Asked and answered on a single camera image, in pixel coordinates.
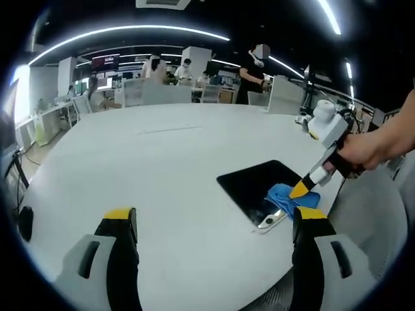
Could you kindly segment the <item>person's right hand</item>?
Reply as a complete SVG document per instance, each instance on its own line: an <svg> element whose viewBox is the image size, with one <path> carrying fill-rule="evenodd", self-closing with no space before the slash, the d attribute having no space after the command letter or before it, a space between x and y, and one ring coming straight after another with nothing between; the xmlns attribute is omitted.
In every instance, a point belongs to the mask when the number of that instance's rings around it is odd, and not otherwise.
<svg viewBox="0 0 415 311"><path fill-rule="evenodd" d="M338 153L356 168L373 170L387 160L388 145L388 137L381 130L349 134Z"/></svg>

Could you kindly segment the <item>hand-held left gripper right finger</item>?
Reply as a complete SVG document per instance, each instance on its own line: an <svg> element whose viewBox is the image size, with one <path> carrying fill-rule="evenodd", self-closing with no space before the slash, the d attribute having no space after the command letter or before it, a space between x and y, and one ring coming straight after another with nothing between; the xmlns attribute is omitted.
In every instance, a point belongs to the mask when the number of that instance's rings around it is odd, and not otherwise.
<svg viewBox="0 0 415 311"><path fill-rule="evenodd" d="M318 209L294 209L293 245L291 310L354 310L376 284L366 254Z"/></svg>

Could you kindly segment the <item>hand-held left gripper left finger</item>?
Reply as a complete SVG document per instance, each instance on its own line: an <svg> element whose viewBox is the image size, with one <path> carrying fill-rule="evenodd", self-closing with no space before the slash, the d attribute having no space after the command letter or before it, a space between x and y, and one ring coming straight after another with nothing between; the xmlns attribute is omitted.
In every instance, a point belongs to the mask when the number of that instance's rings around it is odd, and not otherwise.
<svg viewBox="0 0 415 311"><path fill-rule="evenodd" d="M54 282L76 310L141 310L136 209L106 213L65 255Z"/></svg>

